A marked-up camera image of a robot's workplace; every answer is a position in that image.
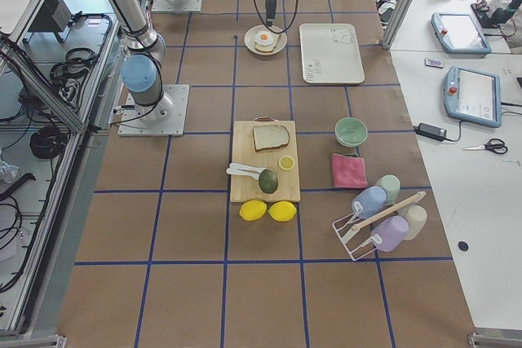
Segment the purple cup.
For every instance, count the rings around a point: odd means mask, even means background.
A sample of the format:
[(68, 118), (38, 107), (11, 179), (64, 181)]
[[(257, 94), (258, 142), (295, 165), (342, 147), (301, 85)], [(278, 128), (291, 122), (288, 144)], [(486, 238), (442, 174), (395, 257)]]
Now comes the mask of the purple cup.
[(371, 240), (378, 250), (391, 252), (406, 237), (409, 224), (405, 218), (396, 215), (387, 218), (371, 231)]

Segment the wooden cutting board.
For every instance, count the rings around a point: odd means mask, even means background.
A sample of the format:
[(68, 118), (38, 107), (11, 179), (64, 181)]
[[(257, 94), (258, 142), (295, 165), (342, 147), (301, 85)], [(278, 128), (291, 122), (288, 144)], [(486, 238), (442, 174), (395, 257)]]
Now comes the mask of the wooden cutting board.
[[(286, 147), (256, 152), (254, 149), (255, 126), (279, 125), (289, 131), (290, 142)], [(299, 160), (294, 121), (235, 121), (232, 137), (232, 163), (265, 167), (273, 170), (278, 178), (278, 188), (273, 194), (263, 193), (258, 182), (249, 176), (231, 177), (230, 201), (242, 203), (248, 200), (300, 202)], [(282, 170), (278, 162), (282, 156), (292, 156), (294, 167)]]

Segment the green bowl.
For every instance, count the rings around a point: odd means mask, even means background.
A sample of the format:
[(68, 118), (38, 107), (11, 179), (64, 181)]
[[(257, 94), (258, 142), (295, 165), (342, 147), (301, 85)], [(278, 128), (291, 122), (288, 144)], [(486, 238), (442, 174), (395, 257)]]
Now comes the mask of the green bowl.
[(339, 119), (335, 124), (334, 133), (336, 140), (348, 148), (360, 146), (368, 137), (366, 125), (354, 117)]

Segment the lemon slice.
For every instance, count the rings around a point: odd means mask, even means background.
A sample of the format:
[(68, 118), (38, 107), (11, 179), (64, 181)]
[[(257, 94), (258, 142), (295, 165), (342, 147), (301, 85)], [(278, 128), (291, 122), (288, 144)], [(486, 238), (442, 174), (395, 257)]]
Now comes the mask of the lemon slice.
[(281, 156), (278, 160), (279, 167), (284, 171), (290, 171), (294, 168), (295, 160), (290, 155)]

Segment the green cup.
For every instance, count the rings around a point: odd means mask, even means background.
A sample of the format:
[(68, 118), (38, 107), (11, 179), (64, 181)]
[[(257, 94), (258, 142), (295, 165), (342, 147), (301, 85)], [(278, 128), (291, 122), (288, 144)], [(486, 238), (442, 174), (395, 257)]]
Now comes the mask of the green cup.
[(393, 174), (382, 176), (375, 186), (381, 187), (386, 193), (385, 206), (393, 205), (400, 193), (400, 180)]

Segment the green avocado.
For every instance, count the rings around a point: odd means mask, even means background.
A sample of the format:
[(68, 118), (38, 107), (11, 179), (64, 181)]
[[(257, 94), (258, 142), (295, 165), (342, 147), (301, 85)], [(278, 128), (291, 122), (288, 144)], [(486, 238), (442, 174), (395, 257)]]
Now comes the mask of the green avocado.
[(273, 194), (279, 186), (278, 177), (273, 170), (265, 169), (259, 174), (258, 185), (263, 193)]

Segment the cream round plate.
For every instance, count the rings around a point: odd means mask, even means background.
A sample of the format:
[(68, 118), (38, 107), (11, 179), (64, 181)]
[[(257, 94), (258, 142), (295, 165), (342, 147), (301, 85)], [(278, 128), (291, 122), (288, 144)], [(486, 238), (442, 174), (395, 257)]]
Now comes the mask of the cream round plate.
[(282, 29), (273, 26), (274, 33), (263, 25), (257, 25), (249, 29), (244, 42), (249, 51), (256, 55), (275, 55), (281, 52), (287, 44), (287, 36)]

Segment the teach pendant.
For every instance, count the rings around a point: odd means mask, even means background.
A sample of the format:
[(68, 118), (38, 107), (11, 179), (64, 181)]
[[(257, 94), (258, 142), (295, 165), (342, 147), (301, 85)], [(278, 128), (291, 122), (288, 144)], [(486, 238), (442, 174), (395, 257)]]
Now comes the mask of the teach pendant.
[(492, 52), (481, 27), (469, 14), (434, 13), (431, 26), (446, 53), (484, 57)]
[(498, 75), (452, 66), (445, 78), (443, 98), (449, 117), (492, 128), (502, 125)]

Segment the black power adapter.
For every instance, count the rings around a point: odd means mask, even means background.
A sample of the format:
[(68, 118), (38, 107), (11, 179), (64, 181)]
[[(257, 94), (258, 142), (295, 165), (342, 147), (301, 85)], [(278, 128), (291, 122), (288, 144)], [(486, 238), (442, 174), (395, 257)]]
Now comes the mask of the black power adapter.
[(414, 126), (415, 134), (423, 136), (438, 142), (446, 140), (447, 130), (438, 126), (432, 126), (423, 122), (419, 122)]

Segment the beige cup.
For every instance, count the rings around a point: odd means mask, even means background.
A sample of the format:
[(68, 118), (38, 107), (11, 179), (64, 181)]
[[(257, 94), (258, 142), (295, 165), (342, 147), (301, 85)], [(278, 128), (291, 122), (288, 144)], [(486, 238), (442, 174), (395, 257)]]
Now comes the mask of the beige cup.
[(427, 211), (420, 205), (409, 205), (398, 210), (398, 215), (409, 224), (405, 240), (414, 239), (423, 229), (427, 221)]

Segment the far teach pendant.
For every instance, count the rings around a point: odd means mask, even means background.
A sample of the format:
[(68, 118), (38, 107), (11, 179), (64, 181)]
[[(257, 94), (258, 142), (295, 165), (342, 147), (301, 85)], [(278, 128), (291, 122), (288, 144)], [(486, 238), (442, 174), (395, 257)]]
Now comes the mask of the far teach pendant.
[(484, 57), (492, 52), (481, 27), (469, 14), (434, 13), (431, 26), (446, 53)]

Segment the bottom bread slice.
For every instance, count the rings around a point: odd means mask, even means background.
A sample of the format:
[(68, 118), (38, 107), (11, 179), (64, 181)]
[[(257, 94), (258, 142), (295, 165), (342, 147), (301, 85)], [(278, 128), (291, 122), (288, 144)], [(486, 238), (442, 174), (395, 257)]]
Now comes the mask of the bottom bread slice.
[(254, 35), (254, 48), (258, 52), (271, 53), (275, 50), (278, 35), (271, 32), (259, 31)]

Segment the right whole lemon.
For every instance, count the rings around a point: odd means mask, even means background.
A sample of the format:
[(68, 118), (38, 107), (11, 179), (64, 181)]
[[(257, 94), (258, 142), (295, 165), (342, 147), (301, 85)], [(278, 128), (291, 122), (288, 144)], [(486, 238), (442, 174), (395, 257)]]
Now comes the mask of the right whole lemon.
[(278, 222), (288, 222), (297, 214), (297, 208), (292, 202), (282, 200), (271, 205), (268, 213)]

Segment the fried egg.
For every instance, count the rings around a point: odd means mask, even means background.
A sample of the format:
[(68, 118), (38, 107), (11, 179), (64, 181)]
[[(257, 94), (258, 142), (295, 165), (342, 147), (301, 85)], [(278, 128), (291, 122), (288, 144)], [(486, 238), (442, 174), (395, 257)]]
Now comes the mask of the fried egg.
[(274, 46), (274, 37), (271, 32), (259, 30), (254, 35), (254, 46), (260, 51), (262, 48), (271, 48)]

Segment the white bread slice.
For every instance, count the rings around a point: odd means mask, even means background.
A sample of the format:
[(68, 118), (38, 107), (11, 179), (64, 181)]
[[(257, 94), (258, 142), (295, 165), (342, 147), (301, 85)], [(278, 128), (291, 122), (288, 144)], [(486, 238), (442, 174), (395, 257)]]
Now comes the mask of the white bread slice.
[(289, 131), (279, 125), (254, 126), (253, 138), (256, 152), (284, 148), (290, 143)]

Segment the whole lemon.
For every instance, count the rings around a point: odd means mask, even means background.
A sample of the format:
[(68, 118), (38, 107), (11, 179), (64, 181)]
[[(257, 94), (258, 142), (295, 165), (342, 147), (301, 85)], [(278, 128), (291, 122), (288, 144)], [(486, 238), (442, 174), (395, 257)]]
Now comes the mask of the whole lemon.
[(297, 208), (292, 202), (282, 200), (271, 205), (268, 213), (278, 222), (288, 222), (297, 214)]
[(248, 200), (241, 205), (239, 215), (243, 220), (252, 222), (262, 218), (267, 209), (268, 206), (263, 200)]

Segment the pink cloth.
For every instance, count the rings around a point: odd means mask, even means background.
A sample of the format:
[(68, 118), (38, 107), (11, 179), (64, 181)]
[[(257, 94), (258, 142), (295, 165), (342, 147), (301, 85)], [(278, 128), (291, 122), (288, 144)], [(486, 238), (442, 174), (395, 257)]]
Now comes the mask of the pink cloth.
[(365, 160), (361, 157), (332, 155), (334, 186), (339, 188), (360, 189), (368, 186)]

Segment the left whole lemon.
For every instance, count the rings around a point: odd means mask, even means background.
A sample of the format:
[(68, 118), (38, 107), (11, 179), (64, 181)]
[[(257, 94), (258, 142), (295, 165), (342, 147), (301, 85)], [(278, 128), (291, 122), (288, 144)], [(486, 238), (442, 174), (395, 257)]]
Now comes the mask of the left whole lemon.
[(267, 209), (268, 206), (263, 200), (248, 200), (241, 205), (239, 215), (243, 220), (252, 222), (262, 218)]

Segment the near teach pendant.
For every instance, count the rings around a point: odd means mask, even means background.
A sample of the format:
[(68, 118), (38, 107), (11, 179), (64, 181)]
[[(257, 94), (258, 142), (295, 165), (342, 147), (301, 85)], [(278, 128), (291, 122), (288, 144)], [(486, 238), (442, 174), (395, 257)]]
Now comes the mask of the near teach pendant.
[(445, 78), (443, 98), (449, 117), (492, 128), (502, 125), (498, 75), (452, 66)]

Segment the blue cup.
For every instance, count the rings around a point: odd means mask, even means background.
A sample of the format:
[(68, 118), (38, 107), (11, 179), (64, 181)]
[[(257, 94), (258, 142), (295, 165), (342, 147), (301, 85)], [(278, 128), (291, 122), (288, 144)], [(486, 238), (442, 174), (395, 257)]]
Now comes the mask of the blue cup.
[(356, 218), (367, 219), (378, 213), (384, 206), (387, 193), (382, 187), (365, 189), (352, 201), (352, 211)]

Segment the black scissors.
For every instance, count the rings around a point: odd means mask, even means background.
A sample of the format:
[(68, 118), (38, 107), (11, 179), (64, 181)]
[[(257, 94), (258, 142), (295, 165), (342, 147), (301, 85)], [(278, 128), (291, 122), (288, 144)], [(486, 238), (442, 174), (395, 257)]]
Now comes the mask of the black scissors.
[(496, 155), (506, 155), (508, 147), (502, 139), (491, 138), (485, 143), (477, 146), (465, 147), (463, 151), (488, 151)]

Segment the cream bear tray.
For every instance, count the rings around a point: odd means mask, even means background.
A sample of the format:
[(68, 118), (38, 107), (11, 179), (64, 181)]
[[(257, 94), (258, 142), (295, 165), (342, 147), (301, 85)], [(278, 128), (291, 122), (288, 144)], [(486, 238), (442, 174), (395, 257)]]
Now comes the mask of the cream bear tray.
[(353, 24), (301, 24), (299, 36), (306, 83), (360, 85), (365, 80)]

